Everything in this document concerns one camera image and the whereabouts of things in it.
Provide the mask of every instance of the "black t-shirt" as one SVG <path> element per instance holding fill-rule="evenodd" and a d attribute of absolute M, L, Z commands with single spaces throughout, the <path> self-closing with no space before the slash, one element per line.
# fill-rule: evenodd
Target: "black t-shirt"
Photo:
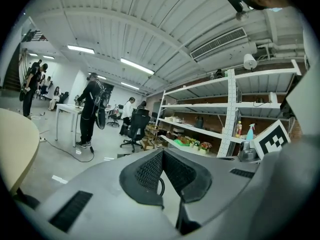
<path fill-rule="evenodd" d="M 41 79 L 40 64 L 38 62 L 32 64 L 30 74 L 33 74 L 33 77 L 30 80 L 29 87 L 32 90 L 36 90 Z"/>

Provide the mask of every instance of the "gray floor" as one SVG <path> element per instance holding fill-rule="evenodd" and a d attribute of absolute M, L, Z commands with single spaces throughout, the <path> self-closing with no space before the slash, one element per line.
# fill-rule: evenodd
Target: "gray floor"
<path fill-rule="evenodd" d="M 59 134 L 58 141 L 55 140 L 56 134 L 56 112 L 48 111 L 49 101 L 35 99 L 32 102 L 31 112 L 32 121 L 38 127 L 40 136 L 46 138 L 51 144 L 63 149 L 81 161 L 88 161 L 92 158 L 89 148 L 72 147 L 71 114 L 63 112 L 59 115 Z M 0 91 L 0 108 L 10 109 L 19 112 L 22 104 L 18 99 L 18 94 L 12 91 Z M 47 142 L 39 144 L 39 150 L 34 163 L 25 177 L 22 191 L 43 202 L 63 183 L 52 179 L 53 176 L 65 181 L 70 181 L 73 177 L 82 173 L 87 168 L 98 163 L 108 163 L 106 160 L 116 159 L 117 154 L 131 153 L 131 146 L 120 148 L 120 144 L 128 137 L 119 135 L 120 128 L 106 126 L 100 130 L 94 125 L 92 147 L 94 148 L 94 159 L 91 162 L 82 163 L 69 154 L 60 151 Z M 80 139 L 80 127 L 77 129 L 77 139 Z M 165 182 L 165 192 L 163 195 L 164 210 L 173 225 L 176 224 L 179 211 L 180 198 L 172 187 L 165 173 L 161 176 Z"/>

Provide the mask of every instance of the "table leg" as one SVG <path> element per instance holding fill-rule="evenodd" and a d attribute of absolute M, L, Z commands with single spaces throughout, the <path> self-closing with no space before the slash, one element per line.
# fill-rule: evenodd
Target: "table leg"
<path fill-rule="evenodd" d="M 55 112 L 55 140 L 58 140 L 58 121 L 59 121 L 59 113 L 60 113 L 60 109 L 56 108 L 56 112 Z"/>
<path fill-rule="evenodd" d="M 76 146 L 76 140 L 77 140 L 77 125 L 78 125 L 78 117 L 79 115 L 77 114 L 76 115 L 76 119 L 75 119 L 75 127 L 74 127 L 74 138 L 73 138 L 73 146 L 75 147 Z"/>
<path fill-rule="evenodd" d="M 74 130 L 74 120 L 75 120 L 75 114 L 72 113 L 71 132 Z"/>

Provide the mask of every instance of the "tube light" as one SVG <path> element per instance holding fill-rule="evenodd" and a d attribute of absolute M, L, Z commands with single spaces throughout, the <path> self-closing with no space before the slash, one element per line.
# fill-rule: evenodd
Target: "tube light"
<path fill-rule="evenodd" d="M 124 63 L 124 64 L 127 64 L 127 65 L 129 65 L 129 66 L 132 66 L 132 67 L 134 67 L 134 68 L 136 68 L 136 69 L 138 69 L 138 70 L 141 70 L 141 71 L 144 71 L 144 72 L 146 72 L 146 73 L 148 73 L 148 74 L 150 74 L 150 75 L 153 75 L 155 72 L 153 72 L 152 70 L 150 70 L 150 69 L 147 69 L 147 68 L 145 68 L 145 67 L 143 67 L 143 66 L 140 66 L 140 65 L 138 65 L 138 64 L 136 64 L 136 63 L 133 63 L 133 62 L 131 62 L 131 61 L 129 61 L 129 60 L 126 60 L 126 59 L 124 59 L 124 58 L 121 58 L 121 60 L 120 60 L 122 63 Z"/>
<path fill-rule="evenodd" d="M 79 51 L 79 52 L 85 52 L 85 53 L 88 53 L 88 54 L 95 54 L 95 50 L 93 50 L 93 49 L 79 47 L 79 46 L 73 46 L 73 45 L 68 45 L 67 47 L 70 50 Z"/>
<path fill-rule="evenodd" d="M 133 89 L 137 89 L 137 90 L 140 90 L 138 87 L 135 87 L 135 86 L 132 86 L 132 85 L 130 85 L 130 84 L 127 84 L 127 83 L 125 83 L 125 82 L 121 82 L 121 84 L 122 85 L 124 85 L 124 86 L 128 86 L 128 87 L 131 87 L 131 88 L 133 88 Z"/>
<path fill-rule="evenodd" d="M 47 58 L 47 59 L 52 59 L 52 60 L 54 60 L 54 59 L 55 59 L 55 57 L 52 57 L 52 56 L 46 56 L 46 55 L 43 55 L 43 57 L 44 57 L 44 58 Z"/>

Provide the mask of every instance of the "potted plant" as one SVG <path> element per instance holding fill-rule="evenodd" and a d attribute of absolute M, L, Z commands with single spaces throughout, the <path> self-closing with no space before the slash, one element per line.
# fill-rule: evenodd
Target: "potted plant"
<path fill-rule="evenodd" d="M 199 140 L 195 140 L 193 143 L 193 149 L 195 150 L 199 150 L 200 147 L 200 141 Z"/>
<path fill-rule="evenodd" d="M 193 148 L 195 146 L 195 141 L 196 140 L 194 138 L 189 139 L 190 148 Z"/>
<path fill-rule="evenodd" d="M 200 147 L 200 153 L 201 154 L 207 154 L 209 153 L 209 149 L 212 147 L 212 145 L 209 142 L 202 142 Z"/>

